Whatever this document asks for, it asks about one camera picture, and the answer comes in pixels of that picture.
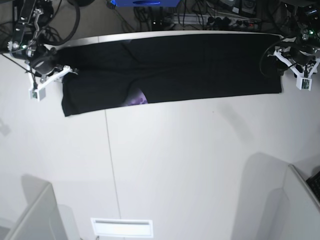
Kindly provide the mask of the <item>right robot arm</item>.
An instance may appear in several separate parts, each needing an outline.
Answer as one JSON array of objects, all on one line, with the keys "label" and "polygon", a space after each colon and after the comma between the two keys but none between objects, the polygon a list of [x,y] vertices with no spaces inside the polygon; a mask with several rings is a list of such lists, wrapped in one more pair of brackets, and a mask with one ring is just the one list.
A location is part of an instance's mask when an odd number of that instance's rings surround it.
[{"label": "right robot arm", "polygon": [[56,17],[51,0],[25,0],[20,15],[13,25],[12,35],[7,43],[6,54],[13,59],[23,60],[30,81],[29,96],[40,101],[46,96],[46,87],[52,82],[61,80],[65,75],[78,74],[76,68],[61,65],[58,61],[56,47],[67,43],[76,33],[80,23],[81,11],[77,1],[71,0],[75,9],[75,23],[69,35],[64,39],[54,39],[50,23]]}]

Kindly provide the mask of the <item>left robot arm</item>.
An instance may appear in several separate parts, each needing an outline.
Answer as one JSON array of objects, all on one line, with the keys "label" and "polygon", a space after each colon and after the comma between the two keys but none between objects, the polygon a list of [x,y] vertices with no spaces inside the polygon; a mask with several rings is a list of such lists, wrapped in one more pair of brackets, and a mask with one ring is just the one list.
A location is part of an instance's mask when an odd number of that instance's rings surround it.
[{"label": "left robot arm", "polygon": [[269,1],[264,1],[268,19],[282,38],[271,44],[259,60],[259,70],[263,76],[263,61],[275,57],[283,65],[278,71],[291,70],[296,78],[310,79],[317,73],[320,58],[320,2],[318,0],[282,0],[289,12],[288,30],[281,31],[270,12]]}]

